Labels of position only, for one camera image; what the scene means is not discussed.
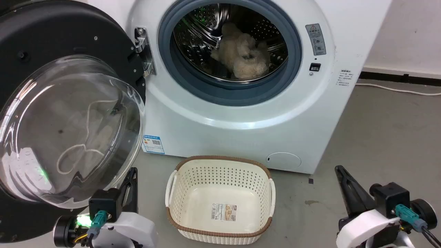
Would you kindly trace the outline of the small printed text sticker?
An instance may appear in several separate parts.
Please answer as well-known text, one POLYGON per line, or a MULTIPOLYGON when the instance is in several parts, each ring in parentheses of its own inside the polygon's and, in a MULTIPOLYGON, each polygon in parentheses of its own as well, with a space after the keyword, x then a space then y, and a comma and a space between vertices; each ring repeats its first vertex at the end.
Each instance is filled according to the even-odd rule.
POLYGON ((355 83, 354 74, 351 70, 342 69, 339 72, 336 85, 337 86, 351 86, 355 83))

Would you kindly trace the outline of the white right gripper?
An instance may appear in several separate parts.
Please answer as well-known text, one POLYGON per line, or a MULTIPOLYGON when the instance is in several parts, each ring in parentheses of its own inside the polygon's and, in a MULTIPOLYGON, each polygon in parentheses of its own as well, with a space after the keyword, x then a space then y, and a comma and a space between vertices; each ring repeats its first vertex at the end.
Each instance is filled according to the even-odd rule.
POLYGON ((336 238, 337 248, 355 248, 390 223, 400 220, 399 217, 389 219, 374 210, 375 201, 342 165, 335 167, 335 173, 348 216, 359 215, 340 230, 336 238))

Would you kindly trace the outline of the round white filter cover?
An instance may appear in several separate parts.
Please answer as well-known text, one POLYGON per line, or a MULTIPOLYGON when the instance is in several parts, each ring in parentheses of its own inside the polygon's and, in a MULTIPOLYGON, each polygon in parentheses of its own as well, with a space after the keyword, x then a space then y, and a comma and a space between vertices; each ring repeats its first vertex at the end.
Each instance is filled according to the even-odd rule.
POLYGON ((302 160, 295 154, 276 152, 266 158, 266 167, 279 171, 295 171, 302 164, 302 160))

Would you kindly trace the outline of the perforated steel washer drum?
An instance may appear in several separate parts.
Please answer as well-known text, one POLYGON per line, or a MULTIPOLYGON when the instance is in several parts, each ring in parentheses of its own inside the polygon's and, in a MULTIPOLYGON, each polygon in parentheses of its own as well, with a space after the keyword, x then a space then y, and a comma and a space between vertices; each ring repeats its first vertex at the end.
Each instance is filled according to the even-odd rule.
POLYGON ((276 72, 288 59, 284 37, 265 16, 241 5, 212 3, 187 13, 173 30, 175 44, 183 57, 203 74, 228 83, 253 81, 235 77, 230 69, 211 56, 219 48, 225 23, 234 23, 240 31, 252 36, 257 45, 267 45, 268 72, 255 77, 254 81, 276 72))

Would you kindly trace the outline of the blue white energy label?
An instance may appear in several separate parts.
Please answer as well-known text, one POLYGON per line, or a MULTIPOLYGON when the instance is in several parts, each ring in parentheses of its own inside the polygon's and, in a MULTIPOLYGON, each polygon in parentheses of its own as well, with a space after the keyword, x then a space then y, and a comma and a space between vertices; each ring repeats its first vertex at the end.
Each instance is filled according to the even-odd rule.
POLYGON ((159 136, 143 135, 141 147, 146 153, 165 154, 161 138, 159 136))

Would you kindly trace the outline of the white front-load washing machine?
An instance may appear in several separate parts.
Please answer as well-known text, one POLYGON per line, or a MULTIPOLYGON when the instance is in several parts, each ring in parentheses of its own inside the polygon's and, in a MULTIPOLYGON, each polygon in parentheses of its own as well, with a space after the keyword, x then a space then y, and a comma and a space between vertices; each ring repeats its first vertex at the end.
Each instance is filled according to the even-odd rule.
POLYGON ((159 136, 165 155, 220 155, 266 165, 268 155, 295 154, 294 172, 313 174, 330 142, 380 31, 392 0, 272 0, 288 12, 301 36, 302 63, 279 95, 249 106, 225 106, 195 97, 172 79, 158 48, 158 29, 177 0, 87 0, 134 39, 147 29, 156 75, 146 77, 144 135, 159 136), (314 55, 305 25, 320 24, 326 55, 314 55), (320 63, 310 72, 311 63, 320 63), (337 86, 340 70, 355 83, 337 86))

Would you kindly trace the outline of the grey warning sticker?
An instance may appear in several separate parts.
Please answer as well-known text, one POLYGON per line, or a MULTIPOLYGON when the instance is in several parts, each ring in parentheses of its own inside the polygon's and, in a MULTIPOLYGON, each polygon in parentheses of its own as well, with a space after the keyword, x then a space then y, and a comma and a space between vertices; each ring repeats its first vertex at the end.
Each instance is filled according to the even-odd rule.
POLYGON ((314 55, 326 55, 326 44, 320 24, 305 25, 314 55))

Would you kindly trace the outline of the cream plastic laundry basket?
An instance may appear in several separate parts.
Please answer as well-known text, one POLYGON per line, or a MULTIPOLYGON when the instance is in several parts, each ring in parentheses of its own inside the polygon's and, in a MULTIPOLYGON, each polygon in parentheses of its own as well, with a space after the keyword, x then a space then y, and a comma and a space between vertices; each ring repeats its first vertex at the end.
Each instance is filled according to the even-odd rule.
POLYGON ((211 244, 250 245, 270 227, 276 188, 269 170, 254 160, 192 156, 167 181, 170 224, 186 238, 211 244), (237 205, 236 221, 211 220, 212 204, 237 205))

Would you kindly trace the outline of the black wall baseboard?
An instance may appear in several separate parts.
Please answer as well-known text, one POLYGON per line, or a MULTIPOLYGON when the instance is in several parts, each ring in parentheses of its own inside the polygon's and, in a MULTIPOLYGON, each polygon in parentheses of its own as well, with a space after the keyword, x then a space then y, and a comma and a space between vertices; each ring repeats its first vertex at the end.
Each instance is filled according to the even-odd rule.
POLYGON ((379 73, 363 70, 359 75, 359 79, 441 87, 441 79, 436 79, 434 76, 420 77, 403 72, 379 73))

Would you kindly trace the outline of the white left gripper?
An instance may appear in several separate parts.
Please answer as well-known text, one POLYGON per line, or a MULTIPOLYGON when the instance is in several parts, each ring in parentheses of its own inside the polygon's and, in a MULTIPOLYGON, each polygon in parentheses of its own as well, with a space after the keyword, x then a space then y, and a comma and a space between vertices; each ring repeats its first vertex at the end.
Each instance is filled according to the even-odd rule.
POLYGON ((155 224, 138 214, 138 169, 130 168, 120 185, 122 213, 114 223, 106 223, 93 248, 156 248, 158 232, 155 224))

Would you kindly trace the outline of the black round glass washer door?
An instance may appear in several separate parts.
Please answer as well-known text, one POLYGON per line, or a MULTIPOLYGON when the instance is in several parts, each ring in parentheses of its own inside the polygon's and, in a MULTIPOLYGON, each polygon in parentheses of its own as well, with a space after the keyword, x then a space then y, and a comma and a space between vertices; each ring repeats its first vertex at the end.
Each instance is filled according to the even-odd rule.
POLYGON ((142 141, 134 39, 72 0, 0 1, 0 244, 53 233, 119 188, 142 141))

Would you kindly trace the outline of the metal door hinge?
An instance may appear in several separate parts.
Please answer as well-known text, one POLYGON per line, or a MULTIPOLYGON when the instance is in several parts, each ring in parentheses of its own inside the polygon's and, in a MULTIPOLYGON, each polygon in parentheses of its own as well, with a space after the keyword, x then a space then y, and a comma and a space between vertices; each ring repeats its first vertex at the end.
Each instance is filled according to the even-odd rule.
POLYGON ((147 29, 144 27, 135 27, 134 44, 137 54, 140 56, 144 69, 144 76, 156 75, 156 66, 152 54, 152 45, 150 44, 147 29))

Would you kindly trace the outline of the beige fluffy plush toy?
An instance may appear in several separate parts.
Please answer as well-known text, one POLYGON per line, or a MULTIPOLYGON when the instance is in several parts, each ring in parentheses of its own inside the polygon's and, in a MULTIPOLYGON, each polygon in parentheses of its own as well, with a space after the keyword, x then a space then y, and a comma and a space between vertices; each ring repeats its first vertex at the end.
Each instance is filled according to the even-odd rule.
POLYGON ((269 72, 267 43, 257 42, 231 22, 222 26, 222 39, 211 58, 222 63, 238 80, 254 80, 269 72))

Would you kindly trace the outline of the paper label with barcode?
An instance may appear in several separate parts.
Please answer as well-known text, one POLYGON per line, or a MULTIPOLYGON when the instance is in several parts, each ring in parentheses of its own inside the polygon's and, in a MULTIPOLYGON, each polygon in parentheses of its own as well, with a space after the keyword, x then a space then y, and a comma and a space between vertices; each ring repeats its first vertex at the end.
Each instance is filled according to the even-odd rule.
POLYGON ((236 217, 237 217, 237 205, 212 204, 211 220, 235 222, 236 217))

